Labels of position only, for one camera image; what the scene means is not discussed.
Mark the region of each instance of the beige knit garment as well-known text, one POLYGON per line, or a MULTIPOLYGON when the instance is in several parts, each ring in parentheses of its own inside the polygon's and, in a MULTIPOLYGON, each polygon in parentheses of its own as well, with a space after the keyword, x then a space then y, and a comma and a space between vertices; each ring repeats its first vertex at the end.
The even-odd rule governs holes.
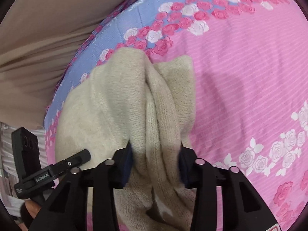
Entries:
POLYGON ((190 57, 153 65, 143 51, 121 48, 67 97, 56 160, 87 148, 92 159, 82 169, 92 168, 130 140, 132 173, 123 190, 114 190, 120 219, 130 231, 189 230, 194 193, 180 183, 178 153, 181 141, 189 146, 194 117, 190 57), (166 224, 146 214, 153 201, 166 224))

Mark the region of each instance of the person's finger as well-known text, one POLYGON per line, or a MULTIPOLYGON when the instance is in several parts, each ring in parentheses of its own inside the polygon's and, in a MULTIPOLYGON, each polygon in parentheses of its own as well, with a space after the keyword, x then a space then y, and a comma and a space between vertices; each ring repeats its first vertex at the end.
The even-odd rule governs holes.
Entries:
POLYGON ((36 217, 38 212, 41 210, 41 206, 32 200, 26 201, 25 205, 26 205, 26 208, 29 214, 32 216, 33 219, 36 217))
POLYGON ((18 227, 20 227, 20 229, 22 231, 28 231, 27 227, 25 226, 25 224, 21 223, 21 224, 18 224, 18 227))

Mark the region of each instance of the camera lens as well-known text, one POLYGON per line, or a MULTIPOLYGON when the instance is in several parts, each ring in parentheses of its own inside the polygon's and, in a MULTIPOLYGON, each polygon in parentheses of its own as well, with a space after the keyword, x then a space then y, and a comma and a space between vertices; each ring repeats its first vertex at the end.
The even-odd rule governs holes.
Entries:
POLYGON ((27 147, 28 146, 28 138, 26 136, 23 138, 23 142, 24 142, 24 145, 27 147))
POLYGON ((32 141, 32 140, 29 141, 29 147, 30 147, 31 149, 34 148, 34 145, 33 145, 33 141, 32 141))

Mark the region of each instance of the red bordered sticker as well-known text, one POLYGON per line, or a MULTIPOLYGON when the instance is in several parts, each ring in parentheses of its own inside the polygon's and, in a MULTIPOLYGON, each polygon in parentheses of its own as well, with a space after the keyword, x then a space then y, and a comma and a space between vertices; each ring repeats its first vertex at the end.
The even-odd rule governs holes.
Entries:
POLYGON ((267 229, 266 231, 281 231, 280 227, 278 224, 275 224, 271 228, 267 229))

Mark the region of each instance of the silver screw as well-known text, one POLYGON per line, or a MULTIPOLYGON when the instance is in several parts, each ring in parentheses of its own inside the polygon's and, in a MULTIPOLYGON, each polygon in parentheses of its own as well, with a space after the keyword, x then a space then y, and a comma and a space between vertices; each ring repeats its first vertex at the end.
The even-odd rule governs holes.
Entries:
POLYGON ((72 173, 72 174, 78 174, 79 172, 81 171, 81 169, 80 168, 78 168, 78 167, 73 167, 71 170, 70 170, 70 172, 72 173))
POLYGON ((236 167, 236 166, 230 167, 230 170, 231 170, 232 173, 235 173, 235 174, 240 171, 240 169, 238 167, 236 167))
POLYGON ((112 166, 113 164, 115 164, 115 161, 113 159, 105 160, 105 165, 112 166))
POLYGON ((203 160, 202 158, 198 158, 195 160, 195 163, 198 165, 204 165, 205 164, 205 160, 203 160))

